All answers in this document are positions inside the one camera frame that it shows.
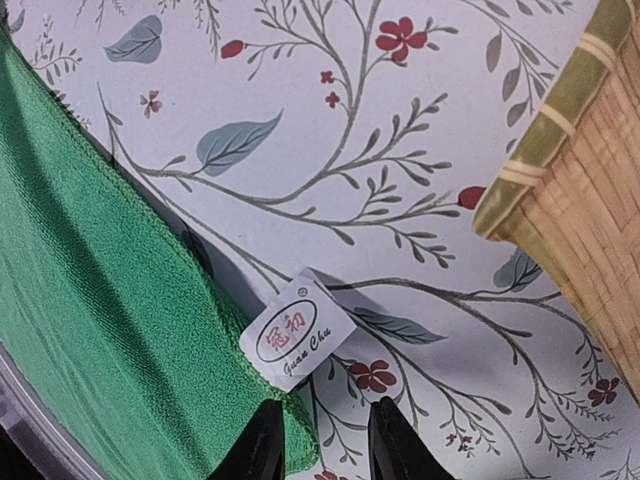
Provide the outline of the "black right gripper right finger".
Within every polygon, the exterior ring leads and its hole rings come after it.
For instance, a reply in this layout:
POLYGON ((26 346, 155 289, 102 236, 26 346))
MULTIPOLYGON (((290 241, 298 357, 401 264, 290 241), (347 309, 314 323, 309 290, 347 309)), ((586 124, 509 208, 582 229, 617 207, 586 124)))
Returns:
POLYGON ((453 480, 390 397, 371 404, 368 451, 372 480, 453 480))

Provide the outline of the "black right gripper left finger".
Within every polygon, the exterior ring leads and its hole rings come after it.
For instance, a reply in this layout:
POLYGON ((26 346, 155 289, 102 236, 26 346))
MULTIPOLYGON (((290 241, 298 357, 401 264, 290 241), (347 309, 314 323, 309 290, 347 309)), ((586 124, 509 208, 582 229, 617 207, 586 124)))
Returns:
POLYGON ((265 400, 207 480, 283 480, 284 478, 283 406, 281 401, 265 400))

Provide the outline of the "green towel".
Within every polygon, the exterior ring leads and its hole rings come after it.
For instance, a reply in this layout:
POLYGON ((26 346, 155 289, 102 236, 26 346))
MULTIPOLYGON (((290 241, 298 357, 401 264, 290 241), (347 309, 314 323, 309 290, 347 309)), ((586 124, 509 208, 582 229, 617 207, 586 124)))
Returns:
POLYGON ((264 381, 229 296, 1 39, 1 340, 112 479, 203 479, 283 404, 285 466, 320 445, 264 381))

